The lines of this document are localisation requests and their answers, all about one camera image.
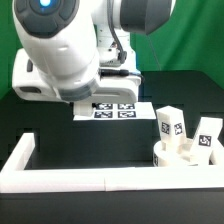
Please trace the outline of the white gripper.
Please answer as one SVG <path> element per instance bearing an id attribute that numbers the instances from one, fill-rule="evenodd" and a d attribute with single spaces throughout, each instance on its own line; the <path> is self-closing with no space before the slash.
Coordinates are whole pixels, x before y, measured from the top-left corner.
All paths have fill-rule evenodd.
<path id="1" fill-rule="evenodd" d="M 139 73 L 101 69 L 92 83 L 72 90 L 57 90 L 41 78 L 24 49 L 16 54 L 12 76 L 12 87 L 21 99 L 75 104 L 136 103 L 140 84 Z"/>

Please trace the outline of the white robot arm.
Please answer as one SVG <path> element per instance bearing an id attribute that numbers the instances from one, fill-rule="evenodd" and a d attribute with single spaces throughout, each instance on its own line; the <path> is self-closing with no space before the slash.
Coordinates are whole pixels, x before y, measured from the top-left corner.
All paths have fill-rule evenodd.
<path id="1" fill-rule="evenodd" d="M 25 100 L 135 103 L 141 73 L 130 35 L 148 35 L 176 0 L 13 0 L 22 44 L 12 87 Z"/>

